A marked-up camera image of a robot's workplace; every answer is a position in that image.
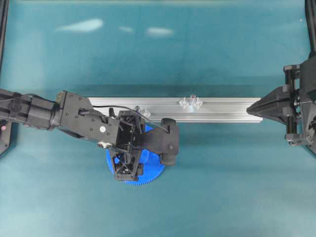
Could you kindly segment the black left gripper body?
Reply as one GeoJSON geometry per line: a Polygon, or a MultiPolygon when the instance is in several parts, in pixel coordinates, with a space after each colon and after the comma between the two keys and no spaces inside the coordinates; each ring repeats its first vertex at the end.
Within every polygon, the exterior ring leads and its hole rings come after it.
{"type": "Polygon", "coordinates": [[[130,150],[136,144],[136,134],[144,129],[141,119],[130,112],[123,116],[106,116],[95,110],[88,98],[71,92],[60,92],[56,103],[60,108],[58,129],[78,139],[130,150]]]}

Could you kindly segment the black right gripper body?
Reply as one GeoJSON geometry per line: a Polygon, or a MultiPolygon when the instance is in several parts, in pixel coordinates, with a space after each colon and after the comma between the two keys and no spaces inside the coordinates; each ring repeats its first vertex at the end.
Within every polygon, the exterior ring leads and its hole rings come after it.
{"type": "Polygon", "coordinates": [[[290,108],[285,139],[291,146],[316,146],[316,58],[283,68],[290,108]]]}

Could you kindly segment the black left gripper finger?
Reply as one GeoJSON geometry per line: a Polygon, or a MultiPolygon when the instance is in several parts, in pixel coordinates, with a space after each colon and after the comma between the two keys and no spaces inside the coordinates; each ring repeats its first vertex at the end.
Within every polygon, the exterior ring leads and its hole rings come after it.
{"type": "Polygon", "coordinates": [[[111,164],[114,178],[118,181],[138,181],[143,174],[140,164],[142,151],[132,149],[130,152],[111,151],[111,164]]]}

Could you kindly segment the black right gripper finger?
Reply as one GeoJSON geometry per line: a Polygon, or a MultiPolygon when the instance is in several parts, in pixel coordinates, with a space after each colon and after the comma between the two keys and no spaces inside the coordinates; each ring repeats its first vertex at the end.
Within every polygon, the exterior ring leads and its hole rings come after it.
{"type": "Polygon", "coordinates": [[[295,117],[293,116],[288,117],[278,112],[272,112],[272,114],[270,114],[270,111],[258,112],[258,111],[255,111],[254,109],[248,108],[247,113],[256,117],[270,119],[270,120],[282,123],[284,125],[287,125],[288,123],[290,123],[290,119],[292,119],[292,123],[298,124],[298,121],[295,117]]]}
{"type": "Polygon", "coordinates": [[[295,114],[294,101],[298,89],[290,85],[277,87],[272,92],[247,108],[249,114],[295,114]]]}

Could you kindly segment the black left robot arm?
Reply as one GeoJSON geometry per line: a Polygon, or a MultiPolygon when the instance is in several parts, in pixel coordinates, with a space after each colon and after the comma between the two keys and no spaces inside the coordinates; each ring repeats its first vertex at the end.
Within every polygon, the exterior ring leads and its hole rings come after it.
{"type": "Polygon", "coordinates": [[[42,130],[59,129],[77,139],[92,141],[110,153],[114,176],[120,181],[138,181],[143,175],[141,149],[136,136],[145,132],[145,120],[132,111],[105,115],[93,108],[87,97],[62,91],[55,101],[35,94],[0,91],[0,118],[42,130]]]}

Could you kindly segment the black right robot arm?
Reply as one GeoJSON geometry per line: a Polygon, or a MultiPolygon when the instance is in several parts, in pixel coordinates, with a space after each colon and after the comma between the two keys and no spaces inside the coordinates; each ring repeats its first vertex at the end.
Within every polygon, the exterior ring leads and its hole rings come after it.
{"type": "Polygon", "coordinates": [[[316,151],[316,2],[305,1],[310,54],[306,61],[283,68],[285,84],[247,108],[256,117],[286,126],[285,140],[291,146],[316,151]]]}

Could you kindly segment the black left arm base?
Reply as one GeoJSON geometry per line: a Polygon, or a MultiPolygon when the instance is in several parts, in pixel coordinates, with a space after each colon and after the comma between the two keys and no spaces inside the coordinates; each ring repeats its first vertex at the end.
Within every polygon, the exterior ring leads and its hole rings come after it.
{"type": "Polygon", "coordinates": [[[12,122],[0,120],[0,155],[3,155],[10,147],[12,122]]]}

